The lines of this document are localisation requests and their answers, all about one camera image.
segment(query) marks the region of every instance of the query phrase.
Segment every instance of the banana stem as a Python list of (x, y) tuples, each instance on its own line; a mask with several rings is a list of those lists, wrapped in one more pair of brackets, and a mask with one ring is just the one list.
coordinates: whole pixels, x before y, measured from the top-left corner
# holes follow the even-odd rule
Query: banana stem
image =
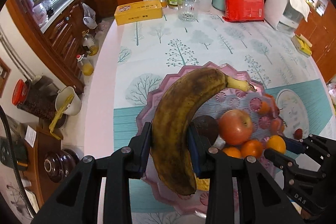
[(226, 75), (225, 77), (226, 77), (226, 87), (227, 88), (238, 89), (244, 92), (248, 92), (248, 91), (256, 92), (257, 91), (255, 87), (247, 81), (237, 80), (228, 75)]

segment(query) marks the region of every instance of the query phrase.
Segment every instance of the pink fruit plate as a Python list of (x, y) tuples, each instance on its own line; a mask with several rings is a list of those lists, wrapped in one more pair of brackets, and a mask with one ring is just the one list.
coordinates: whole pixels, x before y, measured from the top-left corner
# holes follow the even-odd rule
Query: pink fruit plate
[[(205, 102), (198, 109), (194, 118), (201, 115), (209, 115), (215, 119), (218, 119), (226, 111), (238, 108), (246, 111), (254, 123), (254, 132), (251, 136), (251, 139), (258, 139), (264, 143), (272, 134), (279, 134), (278, 129), (274, 129), (274, 126), (272, 126), (272, 122), (274, 120), (279, 120), (282, 123), (282, 120), (278, 117), (274, 101), (270, 99), (270, 96), (265, 95), (263, 85), (257, 81), (252, 80), (246, 71), (236, 71), (228, 64), (217, 66), (212, 62), (208, 62), (204, 66), (183, 66), (177, 74), (166, 75), (159, 88), (148, 93), (147, 105), (136, 118), (138, 127), (137, 135), (141, 134), (142, 127), (145, 122), (152, 121), (156, 107), (166, 90), (183, 75), (202, 67), (217, 68), (235, 79), (247, 80), (256, 88), (257, 92), (246, 93), (235, 89), (224, 89), (210, 100)], [(267, 102), (271, 110), (267, 114), (260, 116), (258, 111), (261, 108), (262, 101)], [(214, 144), (214, 146), (219, 149), (222, 149), (224, 145), (225, 142), (220, 137), (217, 138)], [(274, 177), (276, 169), (273, 164), (266, 160), (264, 156), (262, 156), (259, 161)], [(156, 200), (173, 206), (180, 214), (206, 214), (209, 193), (197, 190), (196, 193), (191, 196), (180, 196), (172, 192), (159, 179), (151, 156), (148, 159), (146, 173), (142, 179), (152, 187), (153, 195)], [(235, 179), (233, 184), (234, 196), (232, 198), (234, 198), (235, 210), (237, 213), (238, 192)]]

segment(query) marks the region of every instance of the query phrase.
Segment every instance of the red bag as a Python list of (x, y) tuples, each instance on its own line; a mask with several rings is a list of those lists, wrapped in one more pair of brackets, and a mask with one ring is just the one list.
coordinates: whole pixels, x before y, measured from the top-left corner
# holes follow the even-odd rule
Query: red bag
[(226, 21), (264, 20), (264, 0), (225, 0)]

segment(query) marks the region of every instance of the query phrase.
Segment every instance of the tiled floor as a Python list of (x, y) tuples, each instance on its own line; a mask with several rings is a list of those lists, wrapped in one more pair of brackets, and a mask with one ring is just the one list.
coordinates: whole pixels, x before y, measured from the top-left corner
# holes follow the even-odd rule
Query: tiled floor
[[(99, 48), (101, 49), (102, 44), (105, 40), (107, 32), (113, 22), (114, 18), (105, 18), (104, 21), (108, 22), (107, 29), (99, 32), (95, 35), (95, 40), (99, 43)], [(95, 56), (89, 56), (92, 65), (95, 67), (99, 52)], [(73, 150), (79, 158), (84, 156), (84, 133), (85, 133), (85, 119), (86, 119), (86, 108), (88, 102), (88, 96), (90, 92), (90, 85), (92, 81), (92, 76), (82, 76), (85, 83), (84, 93), (80, 95), (82, 101), (81, 111), (76, 116), (68, 116), (68, 120), (65, 126), (61, 129), (63, 133), (64, 140), (62, 141), (62, 148), (69, 148)]]

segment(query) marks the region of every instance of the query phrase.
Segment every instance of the screw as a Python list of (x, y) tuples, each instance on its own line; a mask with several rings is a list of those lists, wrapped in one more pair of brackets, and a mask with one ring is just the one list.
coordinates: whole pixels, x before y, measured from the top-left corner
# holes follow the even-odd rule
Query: screw
[(92, 162), (92, 160), (93, 160), (92, 156), (85, 156), (83, 158), (83, 162), (85, 162), (86, 164), (89, 163), (89, 162)]
[(131, 152), (131, 148), (128, 146), (125, 146), (121, 149), (121, 153), (127, 154), (129, 152)]
[(247, 156), (247, 161), (250, 163), (255, 163), (257, 161), (257, 159), (254, 156)]
[(210, 154), (217, 154), (218, 153), (218, 149), (215, 148), (215, 147), (212, 147), (212, 146), (208, 149), (208, 151), (209, 151)]

